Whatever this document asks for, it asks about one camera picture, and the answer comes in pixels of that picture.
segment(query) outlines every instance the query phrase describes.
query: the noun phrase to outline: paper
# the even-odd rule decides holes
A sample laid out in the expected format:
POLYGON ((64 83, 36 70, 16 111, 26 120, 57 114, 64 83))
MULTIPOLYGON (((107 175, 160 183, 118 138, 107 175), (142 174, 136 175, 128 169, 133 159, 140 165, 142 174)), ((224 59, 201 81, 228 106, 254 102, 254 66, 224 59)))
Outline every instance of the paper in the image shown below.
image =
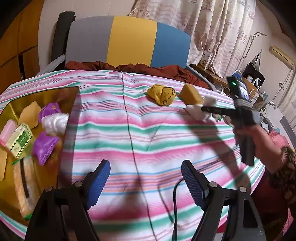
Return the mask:
POLYGON ((26 123, 33 129, 38 125, 39 112, 41 111, 41 107, 37 104, 36 101, 32 102, 30 105, 25 107, 20 114, 18 124, 26 123))
POLYGON ((0 181, 4 179, 6 158, 7 158, 7 152, 3 149, 0 149, 0 181))

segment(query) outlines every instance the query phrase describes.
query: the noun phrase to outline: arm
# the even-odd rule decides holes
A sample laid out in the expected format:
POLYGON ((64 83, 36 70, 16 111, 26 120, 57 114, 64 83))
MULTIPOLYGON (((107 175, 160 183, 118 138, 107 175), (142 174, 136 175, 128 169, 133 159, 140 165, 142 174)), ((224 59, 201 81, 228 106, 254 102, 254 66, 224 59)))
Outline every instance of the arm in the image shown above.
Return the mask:
POLYGON ((296 155, 290 147, 277 147, 260 125, 234 129, 235 134, 248 134, 255 143, 255 155, 272 176, 271 186, 282 191, 293 217, 296 217, 296 155))

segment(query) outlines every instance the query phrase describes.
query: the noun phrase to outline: yellow sponge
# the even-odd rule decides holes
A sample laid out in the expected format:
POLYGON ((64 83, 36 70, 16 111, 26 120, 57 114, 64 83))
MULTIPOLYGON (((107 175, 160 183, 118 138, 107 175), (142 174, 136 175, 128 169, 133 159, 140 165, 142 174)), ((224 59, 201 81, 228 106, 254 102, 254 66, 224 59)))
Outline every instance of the yellow sponge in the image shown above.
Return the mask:
POLYGON ((185 84, 179 94, 185 104, 202 104, 203 99, 200 93, 191 84, 185 84))

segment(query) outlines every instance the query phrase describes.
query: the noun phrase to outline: white towel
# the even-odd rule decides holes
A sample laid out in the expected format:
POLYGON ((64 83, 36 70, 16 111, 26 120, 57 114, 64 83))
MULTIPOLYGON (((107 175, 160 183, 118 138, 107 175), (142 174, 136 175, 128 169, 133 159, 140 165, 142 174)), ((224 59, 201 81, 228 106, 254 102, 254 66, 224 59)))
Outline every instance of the white towel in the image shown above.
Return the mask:
POLYGON ((185 110, 197 121, 205 121, 212 117, 212 113, 203 112, 201 104, 189 104, 185 110))
POLYGON ((206 95, 203 101, 203 106, 211 106, 214 107, 216 105, 216 98, 211 95, 206 95))

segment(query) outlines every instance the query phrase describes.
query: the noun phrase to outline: air conditioner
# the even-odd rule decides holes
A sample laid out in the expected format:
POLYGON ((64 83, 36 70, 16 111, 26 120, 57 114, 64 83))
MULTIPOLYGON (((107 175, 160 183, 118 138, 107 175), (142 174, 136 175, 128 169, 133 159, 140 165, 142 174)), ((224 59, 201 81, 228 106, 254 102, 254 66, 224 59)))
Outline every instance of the air conditioner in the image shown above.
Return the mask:
POLYGON ((293 69, 295 61, 289 57, 283 50, 280 50, 276 46, 271 46, 269 52, 276 56, 280 61, 282 61, 288 68, 293 69))

